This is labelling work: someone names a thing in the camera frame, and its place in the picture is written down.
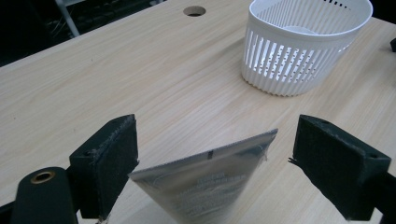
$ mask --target hole in table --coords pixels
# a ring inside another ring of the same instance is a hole
[[[193,6],[184,8],[183,12],[190,17],[199,17],[206,13],[206,9],[204,7]]]

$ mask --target white plastic basket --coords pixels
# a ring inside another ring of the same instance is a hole
[[[242,76],[275,95],[307,92],[331,72],[372,13],[369,0],[255,0]]]

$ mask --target wooden table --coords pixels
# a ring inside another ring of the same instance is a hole
[[[232,223],[347,223],[288,157],[306,114],[396,159],[396,53],[389,46],[396,26],[370,19],[322,85],[276,97],[241,77],[248,5],[169,0],[0,68],[0,204],[14,200],[24,176],[68,167],[68,156],[106,122],[135,114],[136,169],[278,128]],[[188,17],[190,6],[206,14]],[[389,172],[396,175],[395,162]],[[375,211],[371,223],[381,217]],[[110,223],[174,221],[129,181]]]

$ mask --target basket rim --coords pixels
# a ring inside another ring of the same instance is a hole
[[[280,35],[285,35],[288,37],[295,37],[295,38],[303,38],[303,39],[309,38],[310,40],[313,40],[313,41],[315,41],[315,40],[317,40],[317,41],[334,40],[334,39],[339,39],[340,37],[344,37],[346,35],[351,35],[357,31],[359,31],[359,29],[362,26],[364,26],[373,16],[373,5],[371,4],[371,2],[369,0],[362,0],[369,7],[370,12],[368,14],[370,16],[368,16],[364,21],[362,21],[359,25],[355,26],[353,29],[350,29],[350,30],[347,30],[344,32],[340,32],[340,33],[329,34],[329,35],[304,34],[304,33],[299,33],[299,32],[294,32],[291,30],[283,29],[282,27],[273,25],[272,23],[264,21],[264,20],[260,19],[259,17],[257,17],[253,13],[252,8],[253,8],[253,5],[258,1],[261,1],[261,0],[253,0],[249,6],[249,17],[252,19],[252,21],[256,22],[258,25],[265,25],[267,28],[273,29],[275,32],[277,32]]]

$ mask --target screw hole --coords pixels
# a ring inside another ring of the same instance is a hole
[[[98,151],[98,150],[97,150],[96,148],[93,148],[93,149],[91,149],[91,150],[85,151],[83,154],[84,154],[84,156],[86,156],[86,157],[90,157],[90,156],[96,154],[97,151]]]
[[[183,10],[184,14],[189,17],[199,17],[206,13],[206,9],[204,7],[186,7]]]
[[[31,179],[31,182],[32,182],[32,184],[42,184],[42,183],[45,183],[45,182],[51,180],[54,176],[55,176],[55,172],[45,171],[45,172],[35,175]]]
[[[375,155],[374,153],[370,153],[370,154],[369,154],[369,157],[370,157],[370,158],[373,158],[373,159],[377,159],[377,158],[378,158],[378,156]]]

